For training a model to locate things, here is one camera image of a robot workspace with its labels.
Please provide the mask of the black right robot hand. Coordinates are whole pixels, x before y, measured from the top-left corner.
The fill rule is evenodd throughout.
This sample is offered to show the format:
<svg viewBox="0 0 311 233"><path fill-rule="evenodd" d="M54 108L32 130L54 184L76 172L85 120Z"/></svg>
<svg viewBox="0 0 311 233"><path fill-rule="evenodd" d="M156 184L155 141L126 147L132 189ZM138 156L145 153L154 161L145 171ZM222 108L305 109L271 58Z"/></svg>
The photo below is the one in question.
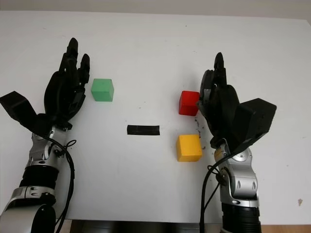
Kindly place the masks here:
<svg viewBox="0 0 311 233"><path fill-rule="evenodd" d="M201 81L197 107L212 134L210 145L216 149L231 134L239 99L233 86L227 84L222 53L217 53L213 70L206 70Z"/></svg>

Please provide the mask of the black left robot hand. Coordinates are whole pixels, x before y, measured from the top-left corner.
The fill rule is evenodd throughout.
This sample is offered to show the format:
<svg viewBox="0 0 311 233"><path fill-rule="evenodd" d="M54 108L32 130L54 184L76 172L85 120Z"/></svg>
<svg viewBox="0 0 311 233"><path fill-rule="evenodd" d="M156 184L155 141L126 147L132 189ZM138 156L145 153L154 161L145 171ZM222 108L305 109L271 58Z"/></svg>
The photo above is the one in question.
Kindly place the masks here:
<svg viewBox="0 0 311 233"><path fill-rule="evenodd" d="M70 130L69 121L79 112L85 100L89 81L90 58L84 54L77 67L78 41L72 38L63 54L59 69L53 73L44 95L45 113L52 125Z"/></svg>

